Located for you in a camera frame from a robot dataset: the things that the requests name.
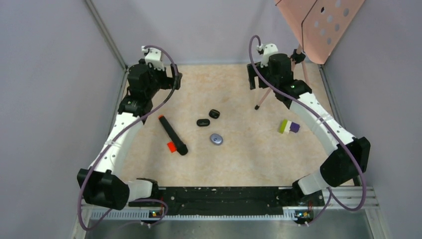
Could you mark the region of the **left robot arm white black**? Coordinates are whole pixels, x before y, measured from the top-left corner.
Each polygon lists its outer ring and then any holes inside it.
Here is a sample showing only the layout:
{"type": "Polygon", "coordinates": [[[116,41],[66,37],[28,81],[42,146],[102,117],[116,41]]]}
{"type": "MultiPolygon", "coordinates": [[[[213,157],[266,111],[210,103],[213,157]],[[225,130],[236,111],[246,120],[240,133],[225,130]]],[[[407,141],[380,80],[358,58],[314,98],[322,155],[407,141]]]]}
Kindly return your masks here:
{"type": "Polygon", "coordinates": [[[174,63],[172,75],[166,69],[159,70],[152,63],[140,59],[126,72],[127,88],[119,103],[114,125],[102,150],[89,168],[80,169],[77,181],[80,186],[78,204],[121,210],[127,203],[141,199],[153,206],[159,201],[157,183],[151,179],[124,182],[119,178],[122,166],[137,133],[145,125],[149,115],[163,106],[153,106],[152,99],[159,90],[170,90],[167,102],[180,88],[182,73],[174,63]]]}

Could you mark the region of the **grey oval pebble case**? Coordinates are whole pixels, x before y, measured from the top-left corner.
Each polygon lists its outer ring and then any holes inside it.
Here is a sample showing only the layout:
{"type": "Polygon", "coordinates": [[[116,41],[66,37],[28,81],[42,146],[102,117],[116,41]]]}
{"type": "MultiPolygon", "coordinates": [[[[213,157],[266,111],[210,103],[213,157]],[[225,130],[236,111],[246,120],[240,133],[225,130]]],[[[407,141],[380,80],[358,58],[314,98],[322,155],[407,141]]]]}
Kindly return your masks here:
{"type": "Polygon", "coordinates": [[[217,133],[213,133],[210,135],[210,141],[214,145],[222,145],[223,144],[223,137],[217,133]]]}

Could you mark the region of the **black oval case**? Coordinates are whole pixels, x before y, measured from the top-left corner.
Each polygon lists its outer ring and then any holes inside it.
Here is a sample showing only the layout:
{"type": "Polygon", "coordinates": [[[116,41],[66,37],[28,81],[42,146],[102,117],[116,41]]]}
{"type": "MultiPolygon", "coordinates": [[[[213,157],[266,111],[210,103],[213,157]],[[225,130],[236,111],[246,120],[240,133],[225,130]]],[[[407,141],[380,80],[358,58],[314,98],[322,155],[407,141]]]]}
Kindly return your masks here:
{"type": "Polygon", "coordinates": [[[209,119],[198,119],[196,124],[199,127],[209,126],[211,121],[209,119]]]}

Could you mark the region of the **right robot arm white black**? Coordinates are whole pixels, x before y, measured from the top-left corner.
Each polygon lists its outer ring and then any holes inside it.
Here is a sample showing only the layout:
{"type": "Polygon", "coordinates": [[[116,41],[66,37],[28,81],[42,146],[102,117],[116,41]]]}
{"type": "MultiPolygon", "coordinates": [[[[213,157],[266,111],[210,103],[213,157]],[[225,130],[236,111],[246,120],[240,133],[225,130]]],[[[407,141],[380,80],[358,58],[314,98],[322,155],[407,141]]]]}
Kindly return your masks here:
{"type": "Polygon", "coordinates": [[[312,199],[312,193],[327,187],[337,187],[359,175],[347,152],[354,156],[361,171],[367,169],[370,142],[357,138],[345,130],[318,102],[312,89],[303,81],[294,79],[290,58],[283,53],[269,57],[267,66],[259,62],[247,64],[250,89],[255,83],[260,88],[271,84],[275,97],[294,112],[318,138],[328,155],[316,172],[295,181],[292,199],[298,205],[305,205],[312,199]]]}

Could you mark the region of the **black glossy earbud charging case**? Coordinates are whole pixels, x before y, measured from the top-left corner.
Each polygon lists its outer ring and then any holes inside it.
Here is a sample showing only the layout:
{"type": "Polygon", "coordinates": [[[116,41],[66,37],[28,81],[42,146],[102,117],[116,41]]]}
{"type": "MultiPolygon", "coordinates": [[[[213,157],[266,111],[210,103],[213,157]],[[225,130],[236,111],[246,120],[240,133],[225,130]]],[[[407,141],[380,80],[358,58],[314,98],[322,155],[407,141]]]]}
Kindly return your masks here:
{"type": "Polygon", "coordinates": [[[220,112],[219,112],[218,110],[216,110],[216,109],[211,109],[211,110],[209,111],[209,116],[210,116],[211,118],[213,118],[213,119],[217,119],[217,118],[219,118],[219,117],[220,117],[220,112]]]}

